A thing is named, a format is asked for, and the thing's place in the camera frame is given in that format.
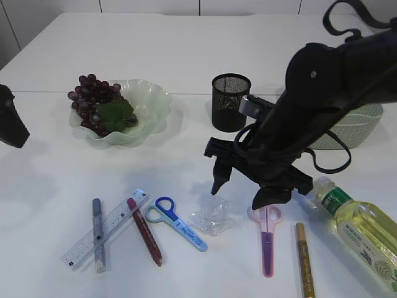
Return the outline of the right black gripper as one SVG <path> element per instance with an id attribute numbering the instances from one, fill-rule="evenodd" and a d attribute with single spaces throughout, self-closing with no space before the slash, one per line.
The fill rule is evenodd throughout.
<path id="1" fill-rule="evenodd" d="M 208 141 L 204 155 L 216 158 L 211 190 L 213 196 L 230 180 L 233 169 L 259 185 L 252 201 L 252 210 L 272 204 L 286 204 L 294 189 L 300 194 L 312 190 L 313 178 L 292 166 L 293 161 L 300 157 L 300 151 L 275 151 L 269 149 L 263 140 L 255 142 L 254 136 L 266 118 L 243 128 L 240 134 L 247 133 L 247 136 L 242 142 L 239 141 L 240 136 L 234 140 L 212 137 Z"/>

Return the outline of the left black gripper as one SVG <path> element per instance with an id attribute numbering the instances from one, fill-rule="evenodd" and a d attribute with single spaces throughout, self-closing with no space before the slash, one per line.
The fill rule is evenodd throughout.
<path id="1" fill-rule="evenodd" d="M 22 148 L 28 137 L 29 131 L 20 119 L 15 105 L 15 96 L 6 85 L 1 85 L 1 141 L 15 148 Z"/>

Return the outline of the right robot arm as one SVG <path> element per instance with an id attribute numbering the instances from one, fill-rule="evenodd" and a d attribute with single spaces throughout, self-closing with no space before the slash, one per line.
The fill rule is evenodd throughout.
<path id="1" fill-rule="evenodd" d="M 350 38 L 336 48 L 307 44 L 290 61 L 285 85 L 276 103 L 244 96 L 240 112 L 254 123 L 232 141 L 209 140 L 205 156 L 216 159 L 212 194 L 233 169 L 259 185 L 255 210 L 287 203 L 293 190 L 309 193 L 311 176 L 293 162 L 351 110 L 396 101 L 396 29 Z"/>

